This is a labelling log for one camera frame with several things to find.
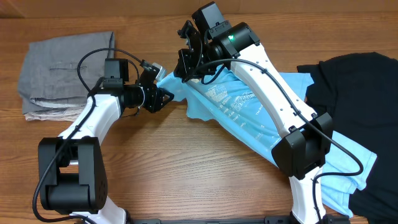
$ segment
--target black cloth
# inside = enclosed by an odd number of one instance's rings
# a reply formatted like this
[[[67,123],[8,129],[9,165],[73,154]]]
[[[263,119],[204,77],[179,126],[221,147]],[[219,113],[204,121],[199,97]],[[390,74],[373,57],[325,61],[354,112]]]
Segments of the black cloth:
[[[307,103],[328,112],[334,130],[377,154],[364,190],[349,198],[354,214],[374,223],[398,220],[398,61],[378,53],[349,54],[301,65],[314,84]]]

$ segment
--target wooden table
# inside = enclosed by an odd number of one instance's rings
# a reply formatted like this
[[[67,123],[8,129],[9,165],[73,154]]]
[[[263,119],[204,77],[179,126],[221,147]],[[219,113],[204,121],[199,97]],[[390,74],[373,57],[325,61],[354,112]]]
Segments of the wooden table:
[[[398,13],[227,15],[248,23],[276,68],[296,72],[353,52],[398,58]],[[38,181],[37,145],[68,122],[25,121],[17,94],[29,42],[113,30],[116,47],[172,71],[189,16],[0,20],[0,223],[40,223],[31,201]],[[261,218],[287,215],[288,178],[216,121],[188,119],[186,103],[117,121],[101,147],[109,196],[134,218]],[[55,212],[41,210],[46,217]],[[352,222],[366,223],[354,217]]]

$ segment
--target blue cloth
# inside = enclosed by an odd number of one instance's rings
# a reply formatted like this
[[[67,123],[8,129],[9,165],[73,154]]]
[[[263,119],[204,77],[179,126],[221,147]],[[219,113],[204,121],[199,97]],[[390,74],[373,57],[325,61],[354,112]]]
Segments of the blue cloth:
[[[307,73],[281,73],[282,78],[302,99],[307,87],[313,83]],[[206,76],[205,82],[212,76]],[[217,120],[222,127],[240,141],[273,163],[271,150],[280,136],[268,112],[254,93],[231,71],[224,68],[219,77],[209,85],[199,80],[182,83],[180,78],[168,75],[157,86],[174,94],[174,101],[187,99],[189,118],[204,121]],[[376,160],[376,155],[340,133],[333,132],[333,140],[350,150],[364,165],[364,172],[356,177],[322,177],[322,201],[325,205],[345,215],[353,216],[348,208],[349,195],[366,186],[366,178]],[[323,172],[356,172],[359,167],[350,157],[331,145],[326,155]]]

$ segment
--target blue fabric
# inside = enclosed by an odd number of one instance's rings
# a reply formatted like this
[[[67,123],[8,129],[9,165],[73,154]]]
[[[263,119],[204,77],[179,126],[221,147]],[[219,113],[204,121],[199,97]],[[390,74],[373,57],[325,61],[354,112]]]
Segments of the blue fabric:
[[[313,83],[310,74],[281,73],[281,76],[304,100],[307,87]],[[209,85],[203,85],[199,80],[182,83],[173,74],[157,85],[172,92],[174,101],[187,99],[189,118],[217,120],[227,131],[276,166],[271,155],[272,148],[280,141],[276,127],[254,93],[231,71],[224,68]],[[340,133],[333,132],[332,138],[358,157],[364,165],[364,172],[356,177],[322,177],[322,201],[337,212],[352,217],[353,213],[348,208],[349,195],[355,189],[365,188],[376,155]],[[334,145],[331,146],[323,172],[356,172],[358,169],[355,161]]]

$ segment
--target gray towel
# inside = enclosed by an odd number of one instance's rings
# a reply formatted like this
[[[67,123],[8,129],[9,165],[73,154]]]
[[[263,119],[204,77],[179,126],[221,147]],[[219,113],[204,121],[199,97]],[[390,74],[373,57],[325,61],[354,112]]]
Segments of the gray towel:
[[[114,47],[113,32],[72,35],[29,44],[18,82],[22,113],[79,108],[86,103],[87,90],[77,77],[77,64],[88,52]],[[81,65],[81,75],[92,88],[104,75],[104,60],[113,51],[90,55]]]

